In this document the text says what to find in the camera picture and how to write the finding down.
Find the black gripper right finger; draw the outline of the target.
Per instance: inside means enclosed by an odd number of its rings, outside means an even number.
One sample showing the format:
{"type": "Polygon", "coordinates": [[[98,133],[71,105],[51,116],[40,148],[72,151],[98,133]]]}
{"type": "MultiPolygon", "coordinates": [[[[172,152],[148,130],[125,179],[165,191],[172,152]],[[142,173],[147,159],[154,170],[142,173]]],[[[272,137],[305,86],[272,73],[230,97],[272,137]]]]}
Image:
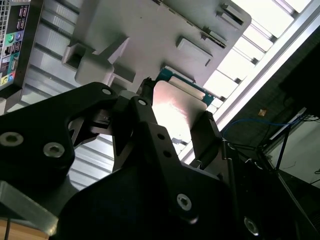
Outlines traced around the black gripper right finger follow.
{"type": "Polygon", "coordinates": [[[239,240],[282,240],[276,210],[268,205],[270,175],[222,138],[213,115],[205,111],[190,130],[199,169],[218,178],[216,193],[223,232],[239,240]]]}

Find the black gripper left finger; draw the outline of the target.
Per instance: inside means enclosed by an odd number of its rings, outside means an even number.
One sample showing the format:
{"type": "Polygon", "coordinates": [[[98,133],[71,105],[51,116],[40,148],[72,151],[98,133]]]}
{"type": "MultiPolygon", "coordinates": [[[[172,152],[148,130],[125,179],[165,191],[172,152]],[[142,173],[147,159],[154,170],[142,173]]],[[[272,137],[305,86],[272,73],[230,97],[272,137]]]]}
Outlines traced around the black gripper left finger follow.
{"type": "Polygon", "coordinates": [[[150,102],[118,96],[98,82],[1,116],[1,215],[13,213],[55,237],[61,212],[78,193],[67,181],[75,149],[99,133],[113,136],[115,172],[141,168],[144,179],[155,178],[175,217],[198,221],[184,167],[150,102]]]}

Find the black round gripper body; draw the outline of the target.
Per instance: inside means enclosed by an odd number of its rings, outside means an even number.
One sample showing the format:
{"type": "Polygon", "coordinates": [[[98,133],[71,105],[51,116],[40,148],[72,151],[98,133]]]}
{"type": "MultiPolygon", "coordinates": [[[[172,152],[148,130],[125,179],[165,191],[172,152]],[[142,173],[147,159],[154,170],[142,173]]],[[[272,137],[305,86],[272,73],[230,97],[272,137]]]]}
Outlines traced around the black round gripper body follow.
{"type": "Polygon", "coordinates": [[[194,224],[174,216],[154,177],[131,166],[76,193],[63,208],[57,240],[239,240],[227,187],[217,177],[184,165],[194,224]]]}

